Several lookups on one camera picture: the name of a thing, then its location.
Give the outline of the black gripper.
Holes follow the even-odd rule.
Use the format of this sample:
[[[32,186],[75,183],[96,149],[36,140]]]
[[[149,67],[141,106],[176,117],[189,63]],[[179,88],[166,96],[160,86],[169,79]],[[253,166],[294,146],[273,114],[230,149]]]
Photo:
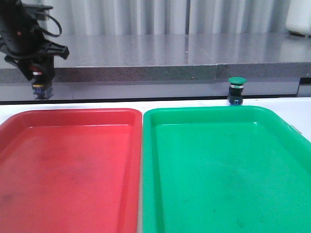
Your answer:
[[[58,34],[41,28],[38,20],[50,18],[59,29]],[[54,78],[54,56],[67,59],[69,49],[47,40],[44,35],[59,37],[62,33],[60,23],[48,14],[34,14],[30,16],[14,16],[1,14],[0,16],[0,51],[5,54],[4,60],[17,67],[27,80],[33,79],[31,59],[39,59],[42,75],[41,83],[51,83]]]

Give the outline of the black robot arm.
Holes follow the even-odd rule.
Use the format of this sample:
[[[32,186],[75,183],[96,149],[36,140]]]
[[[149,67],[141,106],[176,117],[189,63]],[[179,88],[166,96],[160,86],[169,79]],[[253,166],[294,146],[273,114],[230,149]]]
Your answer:
[[[51,9],[20,0],[0,2],[0,51],[7,63],[17,67],[27,80],[35,80],[36,85],[53,80],[56,56],[69,56],[68,47],[46,38],[62,34],[60,23],[48,13]]]

